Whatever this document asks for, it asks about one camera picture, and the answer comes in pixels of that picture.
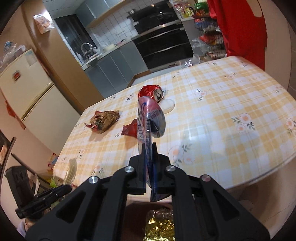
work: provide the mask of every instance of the black gripper frame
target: black gripper frame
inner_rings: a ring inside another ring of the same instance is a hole
[[[27,241],[120,241],[128,194],[146,191],[141,155],[104,179],[91,177],[27,232]],[[268,230],[210,176],[188,176],[157,153],[157,193],[171,194],[176,241],[266,241]]]

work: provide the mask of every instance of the red snack bag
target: red snack bag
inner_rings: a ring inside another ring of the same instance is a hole
[[[214,35],[204,34],[204,35],[200,36],[200,40],[207,43],[207,44],[210,44],[216,40],[216,37]]]
[[[137,138],[137,120],[138,119],[134,119],[129,125],[123,126],[121,135]]]

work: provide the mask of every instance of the gray cabinet door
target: gray cabinet door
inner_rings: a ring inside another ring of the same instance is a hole
[[[114,63],[116,64],[119,71],[122,73],[127,84],[129,84],[131,82],[131,80],[133,79],[134,74],[133,74],[133,71],[131,70],[130,66],[126,62],[124,56],[120,52],[120,50],[119,49],[114,50],[113,52],[110,53],[110,56],[111,56],[112,60],[114,61]]]
[[[95,19],[85,2],[76,9],[75,14],[85,28]]]
[[[113,7],[117,3],[121,2],[121,0],[106,0],[109,7]]]
[[[104,12],[109,10],[105,0],[86,0],[85,3],[94,14],[95,18],[100,17]]]
[[[139,53],[136,45],[133,42],[129,42],[120,47],[120,51],[128,65],[130,66],[131,70],[133,71],[134,75],[148,70],[141,54]]]
[[[87,68],[85,73],[104,98],[117,93],[98,64]]]
[[[98,64],[117,92],[122,91],[127,87],[127,83],[123,75],[113,62],[110,55],[107,55],[103,59],[99,60]]]

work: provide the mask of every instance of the sink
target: sink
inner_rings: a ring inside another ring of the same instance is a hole
[[[97,64],[97,62],[98,62],[98,57],[99,56],[101,56],[102,54],[95,54],[95,55],[93,55],[93,56],[91,56],[90,58],[88,58],[88,60],[83,64],[83,66],[85,66],[85,65],[88,65],[88,64],[90,64],[90,65],[96,65]]]
[[[89,62],[88,64],[90,64],[91,66],[94,66],[97,64],[98,62],[98,58],[96,58],[97,56],[93,57],[91,60],[91,62]]]

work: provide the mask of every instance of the white tile wall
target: white tile wall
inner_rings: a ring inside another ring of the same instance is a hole
[[[151,4],[158,3],[161,0],[135,0],[125,5],[119,11],[111,14],[99,25],[91,28],[89,32],[95,43],[99,44],[117,44],[125,38],[132,38],[138,35],[131,20],[127,18],[127,12],[136,9],[140,10]]]
[[[54,26],[57,28],[57,31],[59,32],[61,38],[63,39],[65,45],[68,47],[68,49],[70,50],[71,54],[73,55],[73,57],[76,59],[76,61],[81,65],[81,63],[79,62],[78,57],[76,56],[76,53],[73,51],[73,49],[71,48],[71,46],[69,45],[68,41],[66,40],[65,36],[62,34],[61,30],[59,29],[57,23],[53,20]]]

